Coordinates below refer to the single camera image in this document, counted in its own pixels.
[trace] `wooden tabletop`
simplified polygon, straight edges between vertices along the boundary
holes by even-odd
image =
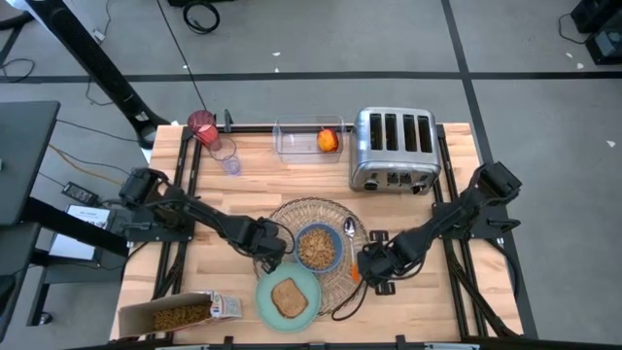
[[[151,167],[164,171],[170,178],[175,172],[181,132],[180,126],[161,126],[155,140]],[[445,132],[458,191],[461,191],[478,166],[473,137],[467,123],[447,123]],[[352,192],[348,187],[347,147],[338,163],[284,164],[272,149],[270,134],[232,134],[231,137],[237,143],[242,175],[225,176],[209,154],[204,153],[196,189],[202,200],[228,214],[268,217],[290,200],[320,196],[352,210],[367,230],[387,229],[395,234],[419,226],[431,216],[432,192],[424,196]],[[190,145],[184,189],[188,185],[192,150]],[[444,179],[441,174],[443,197],[448,200]],[[160,243],[150,243],[129,261],[118,309],[151,298],[160,247]],[[484,241],[472,241],[470,248],[480,292],[506,324],[520,333],[521,324],[503,256]],[[457,243],[456,251],[460,253]],[[172,249],[171,262],[174,257]],[[212,289],[239,297],[244,317],[176,332],[175,342],[222,343],[226,335],[234,336],[236,343],[392,342],[398,334],[404,334],[407,341],[460,339],[439,240],[432,244],[422,272],[415,278],[398,281],[394,296],[367,293],[363,307],[351,319],[335,323],[329,316],[322,316],[303,332],[279,333],[261,322],[253,302],[256,284],[251,260],[235,253],[210,228],[198,225],[188,248],[182,293]],[[463,294],[469,330],[475,335],[470,301]],[[118,327],[116,317],[111,338],[117,338]]]

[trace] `gray floor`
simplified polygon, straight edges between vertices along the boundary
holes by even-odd
[[[157,5],[151,0],[111,0],[113,21],[103,44],[129,75],[187,73]],[[594,72],[584,47],[560,39],[557,17],[576,0],[452,0],[471,72]],[[103,27],[105,0],[78,0]],[[181,12],[164,6],[194,73],[342,71],[458,72],[441,2],[437,0],[236,0],[216,5],[221,27],[197,36]],[[7,17],[0,2],[0,18]],[[565,21],[565,32],[581,38]],[[9,33],[0,32],[0,45]],[[85,71],[37,23],[27,24],[8,59],[34,59],[35,76],[84,76]],[[12,76],[24,66],[10,67]],[[132,83],[170,121],[184,121],[200,103],[191,83]],[[524,182],[509,207],[523,222],[515,240],[541,338],[622,343],[622,267],[617,213],[622,192],[620,110],[622,81],[475,81],[481,115],[495,159]],[[293,80],[199,82],[208,109],[231,111],[237,123],[271,123],[284,115],[336,114],[351,121],[364,106],[420,107],[440,122],[470,122],[460,80]],[[84,98],[86,84],[0,84],[0,101],[53,99],[59,118],[132,137],[113,106]],[[92,96],[106,98],[97,87]],[[79,141],[89,140],[84,149]],[[606,141],[619,145],[611,148]],[[59,124],[52,143],[78,158],[124,169],[144,165],[138,148]],[[122,180],[115,170],[98,169]],[[46,154],[42,172],[76,182],[103,196],[115,186]],[[38,178],[33,195],[64,208],[59,185]],[[43,235],[40,246],[50,244]],[[54,286],[46,309],[55,322],[26,328],[24,320],[39,271],[29,271],[14,321],[0,349],[68,348],[106,341],[119,283]]]

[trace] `bread slice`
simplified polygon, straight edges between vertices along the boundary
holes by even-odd
[[[309,304],[292,278],[288,278],[274,287],[272,302],[285,318],[295,318]]]

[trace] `spoon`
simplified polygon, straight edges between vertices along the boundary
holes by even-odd
[[[354,254],[354,235],[356,233],[354,219],[348,217],[343,225],[343,230],[348,238],[350,238],[350,249],[352,251],[352,279],[359,283],[361,281],[361,277],[359,276],[359,269],[357,268],[357,257]]]

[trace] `green plate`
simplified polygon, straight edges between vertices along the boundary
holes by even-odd
[[[288,319],[272,302],[272,290],[284,280],[292,278],[307,298],[308,305],[297,317]],[[322,289],[312,272],[298,263],[282,262],[274,272],[261,277],[255,289],[255,303],[261,320],[271,329],[284,333],[296,333],[307,328],[315,319],[322,303]]]

